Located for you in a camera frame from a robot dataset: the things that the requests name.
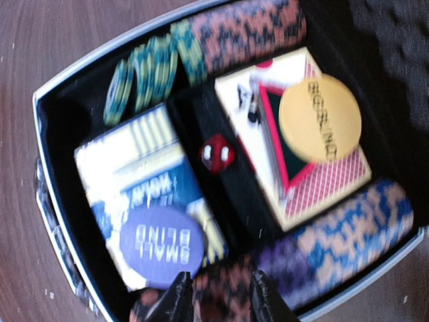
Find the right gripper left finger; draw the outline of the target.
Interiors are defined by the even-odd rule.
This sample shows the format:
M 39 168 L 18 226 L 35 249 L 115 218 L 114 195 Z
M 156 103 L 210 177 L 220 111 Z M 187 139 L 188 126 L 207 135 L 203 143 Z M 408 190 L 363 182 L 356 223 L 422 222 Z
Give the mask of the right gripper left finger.
M 193 321 L 192 295 L 193 288 L 190 273 L 179 273 L 170 288 L 149 310 L 144 321 Z

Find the red white card deck box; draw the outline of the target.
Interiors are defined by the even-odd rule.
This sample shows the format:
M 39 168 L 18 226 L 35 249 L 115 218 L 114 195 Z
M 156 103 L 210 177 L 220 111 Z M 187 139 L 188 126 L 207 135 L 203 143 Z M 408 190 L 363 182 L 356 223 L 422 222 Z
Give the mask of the red white card deck box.
M 306 78 L 324 74 L 306 48 L 273 58 L 219 77 L 214 87 L 243 149 L 250 159 L 255 177 L 269 201 L 276 221 L 283 230 L 308 220 L 371 178 L 371 169 L 360 147 L 346 158 L 314 163 L 314 170 L 286 195 L 279 194 L 265 142 L 259 84 L 288 89 Z

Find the silver aluminium poker case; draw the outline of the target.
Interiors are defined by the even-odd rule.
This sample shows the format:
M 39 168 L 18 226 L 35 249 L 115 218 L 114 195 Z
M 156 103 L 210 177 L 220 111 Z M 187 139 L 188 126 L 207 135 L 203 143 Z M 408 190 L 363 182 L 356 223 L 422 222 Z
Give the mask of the silver aluminium poker case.
M 39 141 L 37 198 L 46 229 L 53 233 L 65 275 L 75 293 L 86 290 L 95 310 L 121 321 L 131 306 L 113 262 L 101 247 L 101 234 L 89 212 L 72 157 L 73 149 L 101 133 L 101 98 L 114 62 L 133 44 L 166 31 L 168 25 L 216 7 L 218 1 L 187 1 L 103 44 L 52 78 L 34 95 Z M 331 42 L 330 72 L 363 83 L 381 109 L 369 111 L 371 125 L 384 132 L 388 161 L 370 141 L 364 144 L 372 167 L 398 180 L 416 210 L 410 235 L 347 285 L 302 307 L 313 321 L 427 321 L 428 312 L 428 2 L 305 1 L 309 41 L 316 56 Z

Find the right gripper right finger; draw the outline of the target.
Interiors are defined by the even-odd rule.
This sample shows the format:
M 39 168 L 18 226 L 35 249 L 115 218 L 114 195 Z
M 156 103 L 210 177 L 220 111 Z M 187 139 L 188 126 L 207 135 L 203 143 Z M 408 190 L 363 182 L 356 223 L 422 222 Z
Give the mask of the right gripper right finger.
M 264 272 L 252 272 L 250 284 L 251 321 L 298 322 Z

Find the blue gold card deck box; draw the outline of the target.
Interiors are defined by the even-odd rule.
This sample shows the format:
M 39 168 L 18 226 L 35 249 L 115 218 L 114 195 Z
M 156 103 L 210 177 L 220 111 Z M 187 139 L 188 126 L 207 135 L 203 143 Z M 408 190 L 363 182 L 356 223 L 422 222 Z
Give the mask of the blue gold card deck box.
M 106 248 L 128 290 L 151 287 L 128 267 L 119 247 L 122 226 L 132 209 L 172 207 L 193 218 L 204 237 L 200 269 L 228 254 L 164 105 L 81 145 L 74 160 Z

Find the black red triangle all-in button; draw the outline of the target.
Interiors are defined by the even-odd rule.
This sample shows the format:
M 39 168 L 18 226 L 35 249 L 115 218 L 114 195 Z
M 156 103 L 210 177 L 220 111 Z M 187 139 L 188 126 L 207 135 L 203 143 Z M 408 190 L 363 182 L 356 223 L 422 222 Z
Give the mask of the black red triangle all-in button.
M 259 110 L 269 159 L 280 195 L 297 187 L 315 168 L 292 151 L 280 128 L 280 101 L 284 89 L 259 84 Z

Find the purple round button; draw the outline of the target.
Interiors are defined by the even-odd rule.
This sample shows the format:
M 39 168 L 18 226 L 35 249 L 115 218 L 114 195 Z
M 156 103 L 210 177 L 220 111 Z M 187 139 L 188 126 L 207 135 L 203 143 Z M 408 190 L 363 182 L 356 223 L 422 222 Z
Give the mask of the purple round button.
M 156 288 L 168 288 L 180 272 L 194 276 L 204 257 L 204 237 L 197 222 L 165 206 L 130 210 L 119 247 L 128 267 Z

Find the yellow round button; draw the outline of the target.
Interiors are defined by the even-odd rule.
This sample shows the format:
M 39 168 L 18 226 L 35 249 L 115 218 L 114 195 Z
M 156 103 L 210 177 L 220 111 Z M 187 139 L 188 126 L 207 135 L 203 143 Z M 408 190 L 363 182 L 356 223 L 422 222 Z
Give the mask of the yellow round button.
M 285 142 L 306 162 L 334 162 L 359 145 L 362 119 L 357 100 L 346 85 L 327 74 L 286 89 L 278 119 Z

